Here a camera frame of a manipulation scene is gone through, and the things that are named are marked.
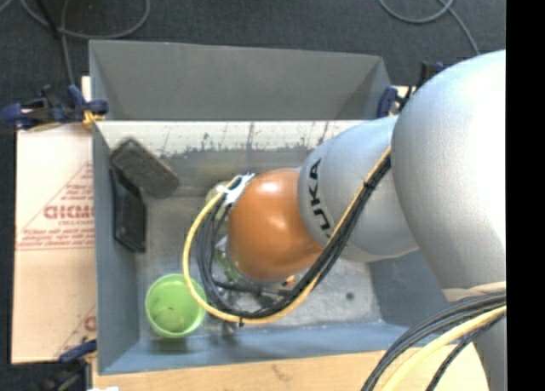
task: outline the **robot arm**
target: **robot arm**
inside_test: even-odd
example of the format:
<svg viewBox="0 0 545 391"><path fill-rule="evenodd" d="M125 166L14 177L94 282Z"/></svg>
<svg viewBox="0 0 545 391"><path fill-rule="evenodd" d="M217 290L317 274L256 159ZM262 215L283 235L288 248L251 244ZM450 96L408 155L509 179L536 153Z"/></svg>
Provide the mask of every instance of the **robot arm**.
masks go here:
<svg viewBox="0 0 545 391"><path fill-rule="evenodd" d="M391 168L371 184L343 239L349 256L370 262L419 249L443 289L504 284L505 64L501 51L443 70L398 116L324 142L298 170L249 181L229 212L223 264L259 290L310 267L303 279L316 278L305 284L308 294L324 276L324 267L313 270L330 252L354 192L386 153ZM294 300L286 298L284 305ZM493 391L506 387L505 338L504 320L476 342Z"/></svg>

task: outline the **green cup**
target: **green cup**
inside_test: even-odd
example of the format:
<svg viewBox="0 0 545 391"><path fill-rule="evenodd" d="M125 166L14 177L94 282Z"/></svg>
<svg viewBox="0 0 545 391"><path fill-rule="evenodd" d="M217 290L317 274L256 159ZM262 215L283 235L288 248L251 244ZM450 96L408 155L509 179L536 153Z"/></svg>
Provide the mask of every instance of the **green cup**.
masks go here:
<svg viewBox="0 0 545 391"><path fill-rule="evenodd" d="M205 300L203 288L192 279L195 291ZM197 329L206 311L195 302L182 274L157 279L146 294L146 316L153 331L166 338L180 338Z"/></svg>

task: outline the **dark gray carpet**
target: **dark gray carpet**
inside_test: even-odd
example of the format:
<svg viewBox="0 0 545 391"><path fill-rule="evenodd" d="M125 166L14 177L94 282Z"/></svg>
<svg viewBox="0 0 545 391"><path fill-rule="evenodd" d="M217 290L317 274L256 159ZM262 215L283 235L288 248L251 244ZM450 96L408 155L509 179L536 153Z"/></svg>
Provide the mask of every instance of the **dark gray carpet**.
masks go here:
<svg viewBox="0 0 545 391"><path fill-rule="evenodd" d="M380 55L391 80L416 83L423 60L454 64L474 55L451 14L423 25L395 20L377 0L150 0L144 26L129 38L149 41L308 49ZM419 17L439 9L435 0L388 0ZM506 47L507 0L455 0L452 8L481 52ZM36 5L29 0L32 8ZM65 0L44 0L56 23ZM88 34L130 28L142 0L71 0L66 27ZM68 38L76 78L88 70L87 44ZM68 84L60 41L33 20L18 0L0 13L0 106L30 100L45 83L60 93ZM26 389L56 365L9 365L13 284L14 139L0 129L0 389Z"/></svg>

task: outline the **gray bin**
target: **gray bin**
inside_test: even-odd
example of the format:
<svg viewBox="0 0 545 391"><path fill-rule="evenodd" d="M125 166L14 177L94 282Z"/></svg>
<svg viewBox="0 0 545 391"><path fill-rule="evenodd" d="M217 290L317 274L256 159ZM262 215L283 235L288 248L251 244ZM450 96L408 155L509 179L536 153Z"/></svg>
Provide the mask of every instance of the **gray bin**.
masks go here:
<svg viewBox="0 0 545 391"><path fill-rule="evenodd" d="M366 55L117 41L90 48L93 97L112 105L93 135L100 374L382 350L444 306L419 252L371 264L343 257L277 322L231 332L209 316L182 340L154 336L146 290L180 272L184 235L209 188L248 170L298 167L322 141L374 118L373 94L387 75ZM146 201L145 254L113 237L109 155L129 136L180 178L171 197Z"/></svg>

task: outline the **cardboard sheet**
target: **cardboard sheet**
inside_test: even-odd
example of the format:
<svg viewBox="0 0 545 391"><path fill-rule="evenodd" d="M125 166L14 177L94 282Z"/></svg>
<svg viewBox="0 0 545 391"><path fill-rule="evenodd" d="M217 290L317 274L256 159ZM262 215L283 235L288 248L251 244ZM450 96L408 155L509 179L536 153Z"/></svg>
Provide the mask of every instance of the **cardboard sheet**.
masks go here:
<svg viewBox="0 0 545 391"><path fill-rule="evenodd" d="M12 362L56 359L96 331L91 136L17 135Z"/></svg>

